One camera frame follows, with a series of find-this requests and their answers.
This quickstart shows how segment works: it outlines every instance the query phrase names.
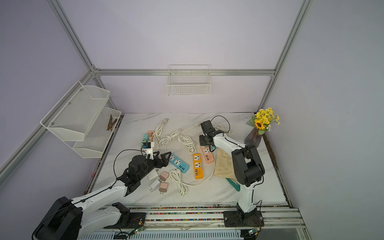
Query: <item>wire basket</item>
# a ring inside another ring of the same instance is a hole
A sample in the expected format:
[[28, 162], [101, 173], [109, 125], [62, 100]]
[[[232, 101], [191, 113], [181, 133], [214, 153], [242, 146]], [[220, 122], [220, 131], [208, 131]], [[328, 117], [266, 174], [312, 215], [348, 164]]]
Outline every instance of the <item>wire basket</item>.
[[112, 131], [107, 130], [111, 115], [112, 122], [117, 119], [112, 127], [114, 129], [121, 112], [112, 108], [103, 108], [84, 141], [77, 141], [74, 144], [72, 149], [82, 158], [100, 158], [102, 156], [112, 136]]
[[81, 85], [48, 126], [40, 123], [62, 141], [84, 141], [106, 105], [109, 93], [96, 86]]
[[211, 94], [211, 78], [209, 73], [209, 65], [207, 69], [172, 69], [174, 66], [184, 65], [170, 65], [167, 91], [169, 96], [203, 96]]

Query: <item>dirt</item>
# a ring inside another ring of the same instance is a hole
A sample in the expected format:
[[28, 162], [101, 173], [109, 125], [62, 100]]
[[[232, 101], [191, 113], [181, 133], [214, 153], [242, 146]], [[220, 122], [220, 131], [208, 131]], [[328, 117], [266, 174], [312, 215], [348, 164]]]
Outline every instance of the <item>dirt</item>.
[[269, 141], [268, 141], [265, 134], [263, 134], [263, 139], [264, 139], [264, 142], [266, 145], [266, 149], [268, 150], [269, 156], [271, 157], [272, 164], [273, 164], [274, 168], [276, 170], [278, 170], [275, 154], [273, 153], [272, 148], [271, 148], [271, 144], [269, 144]]
[[292, 208], [293, 206], [292, 206], [291, 200], [288, 197], [288, 194], [286, 192], [285, 186], [283, 184], [283, 180], [281, 179], [280, 171], [279, 171], [279, 168], [277, 167], [276, 157], [275, 157], [275, 154], [272, 151], [271, 144], [269, 143], [269, 141], [268, 141], [268, 139], [267, 139], [265, 134], [263, 134], [263, 139], [264, 139], [264, 143], [266, 145], [266, 149], [268, 150], [269, 156], [271, 157], [271, 161], [272, 161], [273, 167], [275, 168], [277, 176], [279, 178], [279, 181], [280, 181], [281, 187], [283, 189], [283, 193], [284, 193], [285, 199], [287, 200], [288, 206]]

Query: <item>blue power strip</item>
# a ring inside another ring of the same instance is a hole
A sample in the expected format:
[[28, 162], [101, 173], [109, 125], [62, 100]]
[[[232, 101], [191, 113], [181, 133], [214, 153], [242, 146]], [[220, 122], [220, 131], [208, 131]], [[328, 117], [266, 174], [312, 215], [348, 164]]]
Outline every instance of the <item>blue power strip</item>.
[[175, 155], [171, 154], [169, 158], [169, 162], [172, 163], [173, 166], [177, 167], [180, 169], [182, 173], [186, 173], [189, 169], [188, 164], [183, 162], [180, 158], [176, 157]]

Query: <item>white mesh shelf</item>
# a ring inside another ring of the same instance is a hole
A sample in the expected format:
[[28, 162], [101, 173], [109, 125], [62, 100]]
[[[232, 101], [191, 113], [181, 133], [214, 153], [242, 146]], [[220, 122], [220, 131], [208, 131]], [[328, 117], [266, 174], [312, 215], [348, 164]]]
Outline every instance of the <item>white mesh shelf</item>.
[[45, 127], [62, 141], [84, 141], [108, 99], [108, 90], [81, 85]]
[[210, 95], [211, 79], [209, 69], [169, 70], [167, 91], [169, 96]]
[[112, 131], [107, 130], [111, 115], [114, 121], [120, 118], [121, 112], [103, 108], [84, 141], [77, 141], [72, 149], [83, 158], [100, 158], [112, 136]]

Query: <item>lavender wall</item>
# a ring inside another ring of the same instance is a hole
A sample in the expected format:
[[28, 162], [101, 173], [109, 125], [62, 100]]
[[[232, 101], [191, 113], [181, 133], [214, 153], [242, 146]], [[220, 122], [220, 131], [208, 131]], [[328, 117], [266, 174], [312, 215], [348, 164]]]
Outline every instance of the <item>lavender wall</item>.
[[210, 96], [168, 96], [167, 76], [102, 76], [102, 80], [123, 113], [238, 113], [257, 110], [270, 77], [213, 76]]
[[[1, 1], [0, 32], [2, 165], [87, 70], [46, 0]], [[0, 190], [0, 238], [30, 239], [56, 199], [83, 194], [96, 161], [45, 134]]]
[[210, 64], [212, 69], [274, 69], [302, 2], [62, 0], [61, 4], [98, 68]]
[[315, 0], [267, 107], [267, 136], [313, 240], [382, 239], [384, 2]]

